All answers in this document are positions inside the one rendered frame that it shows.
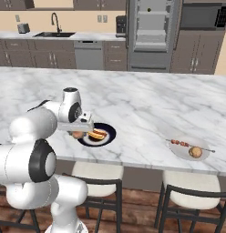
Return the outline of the black microwave oven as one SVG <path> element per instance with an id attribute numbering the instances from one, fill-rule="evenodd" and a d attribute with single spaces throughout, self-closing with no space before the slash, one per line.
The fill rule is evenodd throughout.
<path id="1" fill-rule="evenodd" d="M 192 3 L 182 7 L 181 30 L 224 30 L 226 3 Z"/>

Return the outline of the brown wall cupboard run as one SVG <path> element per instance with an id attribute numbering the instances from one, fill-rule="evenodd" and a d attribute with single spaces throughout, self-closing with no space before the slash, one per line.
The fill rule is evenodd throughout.
<path id="1" fill-rule="evenodd" d="M 127 0 L 73 0 L 77 11 L 125 11 Z"/>
<path id="2" fill-rule="evenodd" d="M 34 0 L 0 0 L 0 11 L 24 11 L 34 7 Z"/>

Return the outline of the meat skewer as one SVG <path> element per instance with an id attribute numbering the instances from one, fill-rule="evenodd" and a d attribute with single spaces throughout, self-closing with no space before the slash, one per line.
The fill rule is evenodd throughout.
<path id="1" fill-rule="evenodd" d="M 179 141 L 179 140 L 176 140 L 176 139 L 166 139 L 166 140 L 169 141 L 171 144 L 181 145 L 182 147 L 197 147 L 197 146 L 193 146 L 193 145 L 191 145 L 191 144 L 189 144 L 187 142 Z M 200 147 L 200 149 L 215 153 L 215 150 L 207 149 L 207 148 L 204 148 L 204 147 Z"/>

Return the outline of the hot dog in bun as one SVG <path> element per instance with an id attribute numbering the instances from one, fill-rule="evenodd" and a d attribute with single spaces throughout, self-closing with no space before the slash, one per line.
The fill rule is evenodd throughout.
<path id="1" fill-rule="evenodd" d="M 87 133 L 90 137 L 93 137 L 98 140 L 103 140 L 107 136 L 107 132 L 101 129 L 94 129 L 91 132 Z"/>

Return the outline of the brown tall cupboard run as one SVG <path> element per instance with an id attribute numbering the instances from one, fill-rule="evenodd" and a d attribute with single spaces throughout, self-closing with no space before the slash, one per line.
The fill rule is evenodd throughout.
<path id="1" fill-rule="evenodd" d="M 223 31 L 180 30 L 172 55 L 170 72 L 213 75 L 223 37 Z"/>

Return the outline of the grey dishwasher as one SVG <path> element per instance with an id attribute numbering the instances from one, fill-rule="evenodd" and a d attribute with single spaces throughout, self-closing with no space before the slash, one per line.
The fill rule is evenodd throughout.
<path id="1" fill-rule="evenodd" d="M 102 70 L 103 43 L 96 40 L 74 42 L 77 69 Z"/>

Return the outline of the brown base cupboard run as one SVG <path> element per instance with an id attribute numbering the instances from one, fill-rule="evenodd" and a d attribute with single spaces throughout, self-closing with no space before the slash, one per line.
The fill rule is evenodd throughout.
<path id="1" fill-rule="evenodd" d="M 0 39 L 0 66 L 75 69 L 74 42 Z"/>

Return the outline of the brown drawer cupboard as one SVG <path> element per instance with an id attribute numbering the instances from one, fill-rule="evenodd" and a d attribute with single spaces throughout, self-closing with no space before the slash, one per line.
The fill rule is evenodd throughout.
<path id="1" fill-rule="evenodd" d="M 104 68 L 108 71 L 127 70 L 127 49 L 124 41 L 104 41 Z"/>

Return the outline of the black coffee machine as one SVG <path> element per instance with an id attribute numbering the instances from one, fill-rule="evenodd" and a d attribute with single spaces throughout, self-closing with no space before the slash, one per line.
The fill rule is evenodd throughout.
<path id="1" fill-rule="evenodd" d="M 116 17 L 116 37 L 125 37 L 127 32 L 127 17 L 118 15 Z"/>

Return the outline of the dark sink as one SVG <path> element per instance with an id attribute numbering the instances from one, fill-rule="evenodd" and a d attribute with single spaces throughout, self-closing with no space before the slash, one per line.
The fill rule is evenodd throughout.
<path id="1" fill-rule="evenodd" d="M 34 35 L 34 37 L 71 37 L 74 35 L 76 32 L 42 32 L 39 34 Z"/>

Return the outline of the grey fridge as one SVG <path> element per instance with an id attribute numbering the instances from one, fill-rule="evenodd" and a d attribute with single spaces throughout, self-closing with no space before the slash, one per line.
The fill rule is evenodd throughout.
<path id="1" fill-rule="evenodd" d="M 183 0 L 127 0 L 128 71 L 170 71 L 182 5 Z"/>

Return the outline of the pale grey plate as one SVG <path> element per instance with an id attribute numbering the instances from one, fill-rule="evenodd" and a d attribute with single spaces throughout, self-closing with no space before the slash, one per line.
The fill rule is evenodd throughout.
<path id="1" fill-rule="evenodd" d="M 197 137 L 179 136 L 179 137 L 175 137 L 175 139 L 179 141 L 187 142 L 193 146 L 204 147 L 204 148 L 210 149 L 208 144 L 204 140 L 197 138 Z M 189 154 L 190 147 L 182 147 L 181 145 L 174 145 L 169 142 L 169 148 L 176 156 L 189 160 L 189 161 L 202 161 L 206 159 L 211 153 L 209 151 L 202 150 L 201 157 L 194 158 Z"/>

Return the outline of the silver toaster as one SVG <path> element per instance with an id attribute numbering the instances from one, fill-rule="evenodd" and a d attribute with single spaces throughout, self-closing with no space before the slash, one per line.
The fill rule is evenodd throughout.
<path id="1" fill-rule="evenodd" d="M 18 33 L 19 34 L 26 34 L 30 32 L 29 24 L 22 23 L 17 25 Z"/>

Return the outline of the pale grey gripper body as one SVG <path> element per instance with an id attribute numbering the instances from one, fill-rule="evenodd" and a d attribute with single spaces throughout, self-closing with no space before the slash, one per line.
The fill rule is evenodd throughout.
<path id="1" fill-rule="evenodd" d="M 57 124 L 58 130 L 64 131 L 81 131 L 81 132 L 89 132 L 94 129 L 94 123 L 90 122 L 74 122 L 74 123 L 62 123 L 59 122 Z"/>

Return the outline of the black tap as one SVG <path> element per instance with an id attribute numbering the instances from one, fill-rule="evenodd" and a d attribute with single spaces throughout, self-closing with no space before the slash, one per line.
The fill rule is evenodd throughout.
<path id="1" fill-rule="evenodd" d="M 58 23 L 57 14 L 55 12 L 52 13 L 51 15 L 51 25 L 56 25 L 56 30 L 58 34 L 62 32 L 62 29 L 60 28 L 59 23 Z"/>

